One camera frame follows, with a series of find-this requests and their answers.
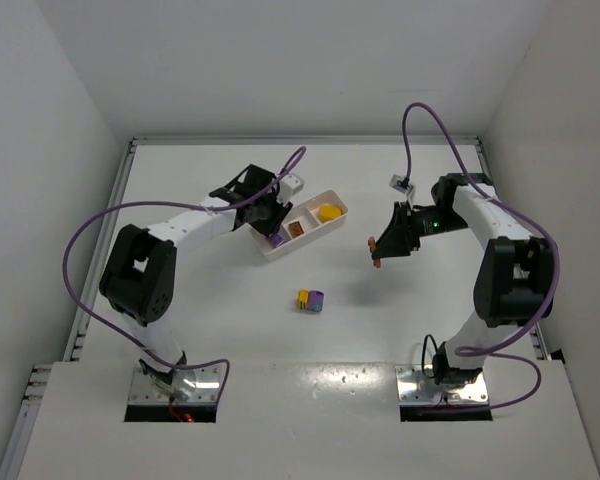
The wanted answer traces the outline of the back aluminium frame rail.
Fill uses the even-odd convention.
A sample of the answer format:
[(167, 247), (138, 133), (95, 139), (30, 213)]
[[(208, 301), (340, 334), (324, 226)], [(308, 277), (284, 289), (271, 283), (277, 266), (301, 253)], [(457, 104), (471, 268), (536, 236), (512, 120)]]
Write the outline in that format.
[(403, 145), (398, 135), (269, 135), (269, 136), (138, 136), (131, 143), (141, 145)]

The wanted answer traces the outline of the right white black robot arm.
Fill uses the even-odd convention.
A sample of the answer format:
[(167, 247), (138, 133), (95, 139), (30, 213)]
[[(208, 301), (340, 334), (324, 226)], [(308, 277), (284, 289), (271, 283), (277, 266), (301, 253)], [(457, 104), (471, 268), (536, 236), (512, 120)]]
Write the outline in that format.
[(498, 203), (484, 174), (450, 173), (431, 189), (433, 202), (393, 206), (391, 220), (368, 246), (376, 267), (406, 257), (425, 237), (470, 230), (483, 249), (473, 287), (474, 310), (450, 339), (436, 346), (431, 378), (438, 384), (471, 383), (485, 359), (514, 341), (515, 334), (550, 313), (555, 289), (554, 253), (544, 236), (532, 234)]

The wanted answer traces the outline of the orange brown lego brick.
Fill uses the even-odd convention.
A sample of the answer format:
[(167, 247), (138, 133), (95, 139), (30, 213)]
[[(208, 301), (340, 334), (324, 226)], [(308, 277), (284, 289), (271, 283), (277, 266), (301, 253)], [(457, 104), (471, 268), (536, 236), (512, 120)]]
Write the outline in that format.
[(287, 225), (289, 234), (292, 238), (300, 237), (304, 234), (304, 229), (300, 221), (294, 221)]

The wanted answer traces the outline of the white three-compartment tray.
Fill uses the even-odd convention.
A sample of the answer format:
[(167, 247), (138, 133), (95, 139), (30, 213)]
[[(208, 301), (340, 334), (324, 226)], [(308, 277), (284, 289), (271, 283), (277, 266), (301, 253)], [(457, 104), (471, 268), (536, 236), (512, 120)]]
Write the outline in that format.
[[(317, 210), (321, 205), (331, 204), (339, 207), (342, 210), (342, 216), (327, 222), (321, 223), (317, 218)], [(255, 241), (255, 245), (267, 261), (277, 260), (285, 255), (299, 250), (302, 247), (318, 240), (321, 237), (331, 233), (337, 228), (344, 225), (349, 208), (346, 203), (334, 190), (326, 190), (318, 195), (309, 198), (308, 200), (295, 205), (288, 216), (286, 217), (280, 234), (285, 238), (286, 242), (273, 248), (271, 245), (266, 245), (264, 242), (256, 239), (249, 228), (249, 233)], [(304, 229), (304, 234), (297, 238), (292, 238), (289, 234), (287, 225), (294, 221), (300, 221)]]

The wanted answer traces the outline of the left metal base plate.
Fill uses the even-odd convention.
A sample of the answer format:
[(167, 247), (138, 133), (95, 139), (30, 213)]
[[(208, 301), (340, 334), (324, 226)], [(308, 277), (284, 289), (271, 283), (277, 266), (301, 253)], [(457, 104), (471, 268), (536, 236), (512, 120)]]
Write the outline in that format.
[(175, 406), (208, 407), (218, 400), (223, 384), (224, 368), (203, 367), (176, 373), (172, 384), (145, 374), (140, 366), (131, 377), (127, 404), (137, 407), (167, 407), (170, 401)]

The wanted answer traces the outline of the purple lego brick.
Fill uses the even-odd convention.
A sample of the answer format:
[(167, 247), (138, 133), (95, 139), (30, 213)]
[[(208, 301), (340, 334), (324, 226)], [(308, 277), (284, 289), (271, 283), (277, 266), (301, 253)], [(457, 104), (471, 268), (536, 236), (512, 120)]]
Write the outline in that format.
[(268, 238), (268, 242), (273, 248), (277, 248), (283, 245), (286, 240), (280, 233), (276, 233)]

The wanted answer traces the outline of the left aluminium frame rail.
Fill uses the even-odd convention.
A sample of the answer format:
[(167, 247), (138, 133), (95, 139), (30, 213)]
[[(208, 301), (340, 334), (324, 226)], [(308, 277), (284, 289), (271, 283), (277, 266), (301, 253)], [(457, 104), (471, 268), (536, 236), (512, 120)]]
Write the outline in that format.
[[(136, 153), (136, 146), (131, 141), (124, 147), (107, 206), (121, 202)], [(116, 219), (117, 215), (114, 214), (113, 217), (100, 220), (98, 224), (98, 236), (86, 276), (86, 286), (80, 291), (80, 299), (90, 307), (94, 306), (96, 298), (96, 276), (104, 265), (104, 244), (112, 239)], [(76, 310), (60, 362), (73, 363), (80, 360), (88, 327), (87, 314)], [(53, 366), (53, 362), (37, 362), (29, 372), (26, 387), (19, 398), (18, 414), (0, 462), (0, 479), (18, 477)]]

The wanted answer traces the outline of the brown orange lego plate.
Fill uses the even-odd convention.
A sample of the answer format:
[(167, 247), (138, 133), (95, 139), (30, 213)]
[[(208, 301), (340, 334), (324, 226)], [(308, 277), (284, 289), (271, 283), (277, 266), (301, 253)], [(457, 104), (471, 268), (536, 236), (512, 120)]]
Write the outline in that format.
[(381, 259), (375, 256), (375, 252), (377, 250), (377, 244), (374, 237), (370, 237), (367, 241), (369, 252), (371, 254), (371, 260), (375, 268), (381, 267)]

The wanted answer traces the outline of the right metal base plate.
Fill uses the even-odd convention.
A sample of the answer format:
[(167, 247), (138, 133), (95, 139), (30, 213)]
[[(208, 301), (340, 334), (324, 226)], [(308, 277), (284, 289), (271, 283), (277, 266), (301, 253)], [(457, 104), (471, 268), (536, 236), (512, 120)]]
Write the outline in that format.
[(423, 371), (420, 365), (402, 364), (395, 367), (399, 405), (408, 408), (474, 407), (489, 404), (484, 374), (461, 384), (436, 384), (427, 377), (431, 366)]

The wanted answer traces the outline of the yellow striped lego brick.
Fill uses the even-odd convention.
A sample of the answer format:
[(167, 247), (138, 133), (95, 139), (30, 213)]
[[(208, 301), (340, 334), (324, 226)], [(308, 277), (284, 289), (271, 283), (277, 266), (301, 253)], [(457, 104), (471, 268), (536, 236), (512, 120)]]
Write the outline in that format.
[(306, 310), (309, 305), (309, 291), (306, 289), (300, 289), (297, 296), (297, 306), (300, 310)]

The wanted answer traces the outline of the metal base plate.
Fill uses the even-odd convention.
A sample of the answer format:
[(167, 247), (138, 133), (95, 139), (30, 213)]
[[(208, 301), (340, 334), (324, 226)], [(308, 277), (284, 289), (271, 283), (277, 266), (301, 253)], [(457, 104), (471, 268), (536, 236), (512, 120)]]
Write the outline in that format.
[(395, 367), (399, 405), (408, 408), (474, 407), (489, 404), (484, 374), (461, 384), (436, 384), (427, 377), (431, 366), (423, 371), (420, 365), (402, 364)]
[(145, 374), (140, 366), (131, 377), (127, 404), (137, 407), (167, 407), (170, 401), (175, 406), (208, 407), (218, 400), (223, 384), (224, 368), (203, 367), (176, 373), (172, 384)]

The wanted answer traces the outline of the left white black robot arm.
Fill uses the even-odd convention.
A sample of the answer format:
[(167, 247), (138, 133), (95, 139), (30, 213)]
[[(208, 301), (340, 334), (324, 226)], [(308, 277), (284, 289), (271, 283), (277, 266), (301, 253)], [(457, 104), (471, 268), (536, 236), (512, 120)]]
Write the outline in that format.
[(247, 166), (228, 184), (208, 194), (199, 210), (162, 223), (124, 226), (118, 233), (99, 284), (100, 294), (141, 343), (139, 363), (160, 390), (183, 399), (193, 393), (194, 371), (183, 371), (186, 353), (172, 332), (171, 305), (177, 259), (213, 238), (249, 225), (265, 237), (280, 230), (304, 181)]

